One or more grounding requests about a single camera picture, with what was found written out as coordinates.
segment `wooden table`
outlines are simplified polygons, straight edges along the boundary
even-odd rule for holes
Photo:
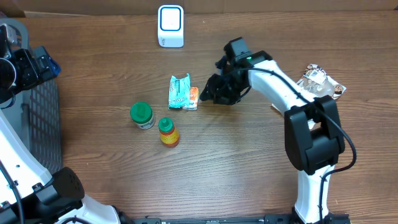
[[[347,87],[342,125],[358,148],[354,168],[331,178],[328,206],[353,223],[398,218],[398,12],[295,12],[186,15],[185,46],[157,43],[156,16],[21,19],[32,46],[62,66],[65,166],[86,193],[131,217],[200,218],[289,213],[297,171],[284,150],[284,124],[261,94],[234,106],[200,102],[167,110],[172,75],[191,74],[200,91],[229,40],[243,36],[293,80],[308,63]],[[157,127],[134,126],[146,101],[172,118],[180,144],[163,147]],[[351,160],[351,150],[337,167]]]

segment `plastic bottle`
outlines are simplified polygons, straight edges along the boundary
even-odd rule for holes
[[[135,103],[130,110],[131,119],[141,129],[149,129],[155,124],[155,115],[146,102]]]
[[[175,147],[180,142],[180,133],[170,118],[159,121],[160,140],[167,147]]]

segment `jar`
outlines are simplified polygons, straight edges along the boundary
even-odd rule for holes
[[[159,121],[160,140],[167,147],[175,147],[180,142],[180,133],[170,118]]]
[[[146,102],[135,103],[131,107],[130,116],[141,129],[149,129],[155,124],[154,112]]]

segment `green cap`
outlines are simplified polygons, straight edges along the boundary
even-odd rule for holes
[[[131,107],[131,119],[138,124],[145,124],[152,118],[152,108],[145,102],[137,102]]]
[[[173,121],[170,118],[162,118],[159,121],[159,130],[164,133],[170,132],[173,129]]]

